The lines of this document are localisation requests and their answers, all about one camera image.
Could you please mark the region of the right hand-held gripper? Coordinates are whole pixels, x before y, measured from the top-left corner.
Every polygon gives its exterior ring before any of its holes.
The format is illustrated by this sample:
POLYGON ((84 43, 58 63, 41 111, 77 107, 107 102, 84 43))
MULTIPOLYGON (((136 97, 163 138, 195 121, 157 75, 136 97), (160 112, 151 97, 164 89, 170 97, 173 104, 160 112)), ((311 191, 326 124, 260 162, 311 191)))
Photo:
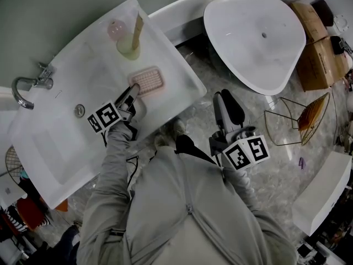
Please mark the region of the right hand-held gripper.
POLYGON ((218 166, 242 171, 270 158, 264 135, 255 126, 243 127, 245 112, 229 90, 215 93, 213 107, 220 130, 209 138, 209 144, 218 166))

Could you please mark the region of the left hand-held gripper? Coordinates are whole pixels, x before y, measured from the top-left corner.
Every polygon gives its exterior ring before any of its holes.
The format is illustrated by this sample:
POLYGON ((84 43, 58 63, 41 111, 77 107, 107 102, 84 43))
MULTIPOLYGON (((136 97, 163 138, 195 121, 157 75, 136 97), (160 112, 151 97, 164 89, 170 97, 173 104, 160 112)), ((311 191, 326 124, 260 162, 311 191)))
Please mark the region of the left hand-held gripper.
POLYGON ((135 83, 116 100, 108 99, 92 107, 87 105, 87 124, 90 130, 94 134, 103 134, 120 121, 131 126, 136 125, 139 93, 140 85, 135 83))

